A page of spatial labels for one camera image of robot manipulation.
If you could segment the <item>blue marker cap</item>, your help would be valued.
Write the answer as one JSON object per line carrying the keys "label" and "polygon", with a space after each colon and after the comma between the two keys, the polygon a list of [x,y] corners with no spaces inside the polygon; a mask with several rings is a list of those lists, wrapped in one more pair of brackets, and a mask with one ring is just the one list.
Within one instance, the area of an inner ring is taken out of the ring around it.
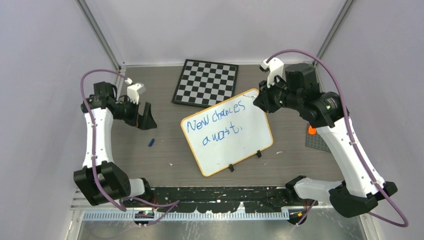
{"label": "blue marker cap", "polygon": [[154,142],[155,142],[155,139],[154,139],[154,138],[152,138],[152,139],[150,140],[150,142],[149,142],[148,146],[149,146],[149,147],[151,147],[151,146],[154,144]]}

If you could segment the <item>yellow framed whiteboard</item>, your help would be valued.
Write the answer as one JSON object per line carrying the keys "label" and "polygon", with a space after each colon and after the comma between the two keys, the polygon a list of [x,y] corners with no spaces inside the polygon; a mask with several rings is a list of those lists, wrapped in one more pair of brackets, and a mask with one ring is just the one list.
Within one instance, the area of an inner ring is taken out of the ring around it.
{"label": "yellow framed whiteboard", "polygon": [[274,143],[267,115],[253,105],[252,88],[180,122],[194,159],[204,177],[214,175],[271,147]]}

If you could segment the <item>white blue marker pen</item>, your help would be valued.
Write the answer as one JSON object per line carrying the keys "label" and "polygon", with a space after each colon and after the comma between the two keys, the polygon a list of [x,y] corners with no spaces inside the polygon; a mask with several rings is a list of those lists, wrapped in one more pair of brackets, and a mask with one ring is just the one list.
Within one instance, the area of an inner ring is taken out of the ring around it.
{"label": "white blue marker pen", "polygon": [[258,97],[257,95],[254,95],[254,94],[244,94],[243,96],[247,98],[251,98],[251,99],[255,99]]}

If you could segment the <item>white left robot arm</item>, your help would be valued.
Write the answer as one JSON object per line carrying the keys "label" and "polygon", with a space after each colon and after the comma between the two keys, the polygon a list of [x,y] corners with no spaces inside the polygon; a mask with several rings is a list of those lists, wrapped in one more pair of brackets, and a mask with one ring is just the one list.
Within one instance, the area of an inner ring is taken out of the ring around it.
{"label": "white left robot arm", "polygon": [[115,120],[140,130],[157,128],[149,102],[145,103],[143,114],[139,113],[140,95],[145,86],[130,80],[127,84],[127,94],[119,100],[115,85],[95,83],[94,93],[81,104],[87,126],[86,154],[82,169],[73,173],[73,180],[92,206],[134,197],[141,207],[148,207],[154,199],[149,182],[144,177],[130,179],[115,164],[112,154],[111,132]]}

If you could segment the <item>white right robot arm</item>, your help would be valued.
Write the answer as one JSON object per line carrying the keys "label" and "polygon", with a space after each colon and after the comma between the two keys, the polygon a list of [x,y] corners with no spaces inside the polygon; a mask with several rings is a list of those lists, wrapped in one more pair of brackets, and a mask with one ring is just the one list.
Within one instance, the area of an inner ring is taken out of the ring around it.
{"label": "white right robot arm", "polygon": [[279,59],[259,66],[267,79],[259,83],[253,104],[266,113],[288,108],[299,113],[316,129],[332,153],[343,175],[342,181],[314,180],[300,175],[285,184],[285,198],[291,205],[311,199],[330,203],[343,217],[366,214],[398,188],[375,170],[353,133],[349,114],[340,96],[322,92],[315,69],[307,63],[285,66]]}

